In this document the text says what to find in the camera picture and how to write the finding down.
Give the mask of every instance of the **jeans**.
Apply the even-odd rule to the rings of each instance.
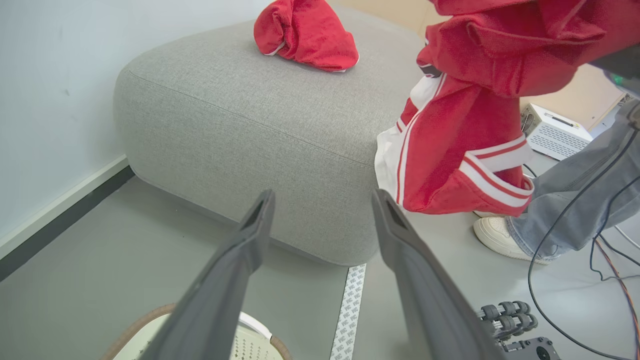
[[[621,114],[625,108],[626,105],[610,129],[533,181],[535,190],[524,214],[506,218],[510,235],[527,255],[533,256],[562,210],[627,144],[634,130]],[[609,201],[637,176],[640,176],[640,134],[622,158],[563,215],[540,248],[538,257],[553,260],[569,250],[580,250],[587,245],[606,220]],[[639,210],[640,181],[637,181],[614,201],[606,228],[619,224]]]

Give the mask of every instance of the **shoe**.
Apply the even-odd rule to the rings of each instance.
[[[474,210],[474,214],[481,218],[490,218],[490,217],[505,217],[507,215],[496,214],[496,213],[488,213],[486,211]]]
[[[484,246],[500,255],[513,259],[531,262],[531,257],[516,244],[507,230],[507,222],[503,217],[488,217],[474,223],[474,232]],[[536,264],[549,265],[549,261],[536,259]]]

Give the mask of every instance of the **shoe sole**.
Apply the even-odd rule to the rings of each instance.
[[[492,236],[490,235],[490,233],[486,230],[486,228],[480,221],[474,222],[474,231],[476,232],[476,236],[478,240],[480,240],[480,242],[484,246],[488,247],[491,251],[498,253],[502,256],[506,256],[507,258],[531,262],[531,258],[526,254],[517,254],[514,252],[509,252],[508,254],[505,254],[504,248],[496,244],[496,242],[492,239]],[[548,261],[544,261],[540,259],[535,259],[534,262],[540,265],[549,265]]]

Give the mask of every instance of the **upholstery seam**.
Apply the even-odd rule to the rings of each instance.
[[[367,168],[367,169],[373,169],[373,168],[374,168],[374,167],[373,167],[373,166],[371,166],[371,165],[367,165],[367,164],[365,164],[365,163],[361,163],[361,162],[359,162],[359,161],[357,161],[357,160],[349,159],[349,158],[347,158],[347,157],[346,157],[346,156],[344,156],[344,155],[336,154],[335,152],[329,151],[329,150],[327,150],[327,149],[325,149],[325,148],[323,148],[323,147],[320,147],[320,146],[318,146],[318,145],[315,145],[315,144],[313,144],[313,143],[310,143],[308,140],[305,140],[305,139],[302,139],[302,138],[297,138],[297,137],[295,137],[295,136],[293,136],[293,135],[291,135],[291,134],[289,134],[289,133],[286,133],[285,131],[282,131],[281,129],[277,129],[277,128],[274,128],[274,127],[271,127],[271,126],[265,125],[265,124],[263,124],[263,123],[261,123],[261,122],[257,122],[256,120],[250,119],[250,118],[248,118],[248,117],[246,117],[246,116],[244,116],[244,115],[242,115],[242,114],[238,114],[238,113],[236,113],[236,112],[234,112],[234,111],[230,111],[230,110],[225,109],[225,108],[222,108],[222,107],[220,107],[220,106],[218,106],[218,105],[211,104],[210,102],[204,101],[204,100],[199,99],[199,98],[197,98],[197,97],[195,97],[195,96],[192,96],[192,95],[189,95],[189,94],[185,94],[184,92],[180,92],[180,91],[178,91],[178,90],[176,90],[176,89],[172,89],[172,88],[169,88],[169,87],[167,87],[167,86],[164,86],[164,85],[161,85],[161,84],[155,83],[155,82],[153,82],[153,81],[151,81],[151,80],[145,79],[145,78],[143,78],[143,77],[141,77],[141,76],[138,76],[138,75],[134,74],[134,73],[133,73],[131,70],[129,70],[129,69],[127,69],[127,72],[128,72],[128,73],[130,73],[130,74],[131,74],[132,76],[134,76],[135,78],[140,79],[140,80],[143,80],[143,81],[146,81],[147,83],[150,83],[150,84],[152,84],[152,85],[159,86],[159,87],[161,87],[161,88],[167,89],[167,90],[169,90],[169,91],[171,91],[171,92],[175,92],[175,93],[178,93],[178,94],[184,95],[184,96],[186,96],[186,97],[190,97],[190,98],[192,98],[192,99],[194,99],[194,100],[196,100],[196,101],[198,101],[198,102],[201,102],[201,103],[207,104],[207,105],[212,106],[212,107],[214,107],[214,108],[217,108],[217,109],[219,109],[219,110],[223,110],[223,111],[225,111],[225,112],[227,112],[227,113],[233,114],[233,115],[235,115],[235,116],[237,116],[237,117],[239,117],[239,118],[245,119],[245,120],[247,120],[247,121],[249,121],[249,122],[252,122],[252,123],[254,123],[254,124],[256,124],[256,125],[260,125],[260,126],[262,126],[262,127],[265,127],[265,128],[267,128],[267,129],[270,129],[270,130],[272,130],[272,131],[274,131],[274,132],[276,132],[276,133],[280,133],[280,134],[283,134],[283,135],[285,135],[285,136],[288,136],[289,138],[291,138],[291,139],[293,139],[293,140],[295,140],[295,141],[297,141],[297,142],[299,142],[299,143],[307,144],[307,145],[308,145],[308,147],[309,147],[310,149],[313,149],[313,150],[315,150],[315,151],[318,151],[318,152],[321,152],[321,153],[326,153],[327,155],[330,155],[330,156],[333,156],[333,157],[339,158],[339,159],[341,159],[341,160],[347,160],[347,161],[352,162],[352,163],[354,163],[354,164],[356,164],[356,165],[358,165],[359,167],[362,167],[362,168]]]

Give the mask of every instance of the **gray sofa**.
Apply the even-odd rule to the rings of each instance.
[[[421,77],[422,40],[338,8],[360,61],[327,73],[260,54],[253,21],[171,42],[122,70],[114,116],[144,181],[238,221],[276,192],[272,237],[339,265],[377,251],[371,213],[376,135]]]

